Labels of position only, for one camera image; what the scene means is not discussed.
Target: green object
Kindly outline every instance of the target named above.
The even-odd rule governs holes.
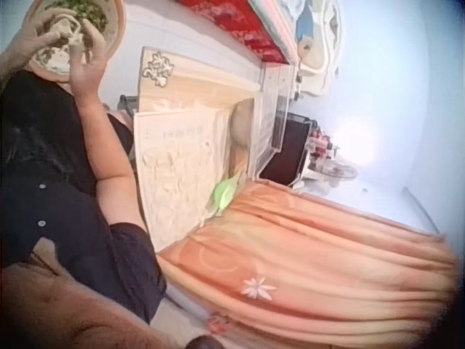
[[[217,214],[223,213],[226,207],[234,199],[235,191],[238,189],[240,172],[236,176],[218,183],[213,189],[213,201],[217,207]]]

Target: hand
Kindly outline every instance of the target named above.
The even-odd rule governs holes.
[[[76,12],[71,9],[48,9],[32,21],[23,23],[4,53],[9,69],[18,71],[24,68],[37,51],[53,45],[60,39],[60,34],[57,32],[43,33],[45,24],[57,15],[74,16]]]
[[[98,89],[107,65],[106,43],[103,35],[87,20],[84,30],[92,37],[92,58],[82,63],[83,44],[70,43],[70,86],[77,103],[98,98]]]

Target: green vegetable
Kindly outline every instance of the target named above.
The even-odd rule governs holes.
[[[62,7],[64,9],[72,9],[78,14],[77,20],[88,19],[100,33],[104,33],[107,28],[108,19],[103,10],[92,0],[59,0],[46,6],[45,9],[52,7]]]

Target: short sleeve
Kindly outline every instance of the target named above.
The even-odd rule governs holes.
[[[149,235],[132,223],[110,226],[113,258],[132,300],[133,311],[150,322],[166,292],[166,280],[158,265]]]

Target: light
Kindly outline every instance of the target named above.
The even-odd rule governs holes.
[[[374,159],[376,137],[370,127],[360,122],[341,125],[333,137],[340,147],[338,155],[357,165],[365,165]]]

